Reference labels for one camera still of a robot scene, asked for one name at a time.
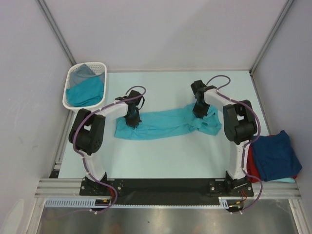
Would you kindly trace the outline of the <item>light teal polo shirt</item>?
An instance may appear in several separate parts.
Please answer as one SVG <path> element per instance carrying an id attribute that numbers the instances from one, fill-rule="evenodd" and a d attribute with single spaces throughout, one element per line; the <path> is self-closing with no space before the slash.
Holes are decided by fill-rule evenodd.
<path id="1" fill-rule="evenodd" d="M 182 136 L 194 131 L 216 136 L 222 128 L 218 110 L 210 106 L 207 115 L 198 118 L 193 113 L 194 104 L 159 112 L 140 115 L 141 123 L 133 128 L 126 124 L 125 118 L 116 120 L 114 137 L 125 140 L 155 140 Z"/>

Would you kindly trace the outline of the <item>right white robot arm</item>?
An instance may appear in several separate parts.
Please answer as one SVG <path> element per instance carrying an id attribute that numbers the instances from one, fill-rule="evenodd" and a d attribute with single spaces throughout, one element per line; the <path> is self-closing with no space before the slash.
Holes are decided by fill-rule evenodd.
<path id="1" fill-rule="evenodd" d="M 237 195 L 248 185 L 248 150 L 254 135 L 259 130 L 259 121 L 248 100 L 236 101 L 224 97 L 215 86 L 207 86 L 201 80 L 191 84 L 196 103 L 193 113 L 204 118 L 215 107 L 223 114 L 223 129 L 230 145 L 230 167 L 226 171 L 223 185 L 210 186 L 212 193 Z"/>

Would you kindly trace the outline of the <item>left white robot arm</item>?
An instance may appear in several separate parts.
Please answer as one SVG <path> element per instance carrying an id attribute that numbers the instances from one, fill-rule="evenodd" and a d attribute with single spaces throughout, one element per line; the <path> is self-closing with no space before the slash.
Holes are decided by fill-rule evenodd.
<path id="1" fill-rule="evenodd" d="M 105 124 L 124 118 L 126 125 L 136 128 L 141 123 L 138 107 L 145 102 L 143 93 L 130 88 L 125 96 L 117 97 L 112 103 L 94 111 L 80 109 L 76 115 L 69 134 L 69 142 L 78 153 L 86 171 L 86 177 L 92 181 L 91 190 L 97 195 L 104 194 L 108 189 L 106 171 L 97 152 L 102 146 Z"/>

